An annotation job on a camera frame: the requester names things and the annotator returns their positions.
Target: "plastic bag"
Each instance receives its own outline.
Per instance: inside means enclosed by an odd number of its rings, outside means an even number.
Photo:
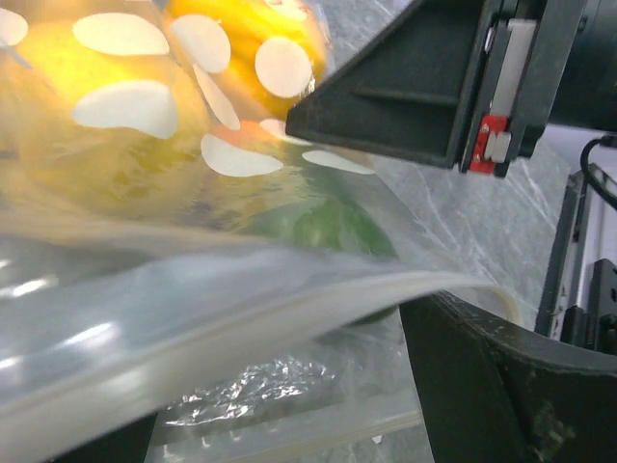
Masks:
[[[321,335],[447,287],[517,321],[431,251],[368,158],[284,135],[327,72],[326,30],[298,2],[0,0],[7,461],[168,402],[156,461],[408,425],[397,317]]]

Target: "gray marble countertop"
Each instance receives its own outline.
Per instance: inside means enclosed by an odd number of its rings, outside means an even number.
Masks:
[[[409,0],[321,0],[335,62],[342,65],[381,31]],[[569,171],[540,144],[505,179],[461,175],[408,162],[375,158],[389,188],[435,235],[438,245],[508,290],[532,327]]]

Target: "black mount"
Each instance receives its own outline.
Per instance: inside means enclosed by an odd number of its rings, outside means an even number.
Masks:
[[[504,68],[508,21],[537,21],[491,173],[530,157],[549,122],[587,0],[415,0],[289,112],[287,133],[465,172]]]
[[[614,460],[615,357],[448,294],[409,303],[401,317],[436,463]]]

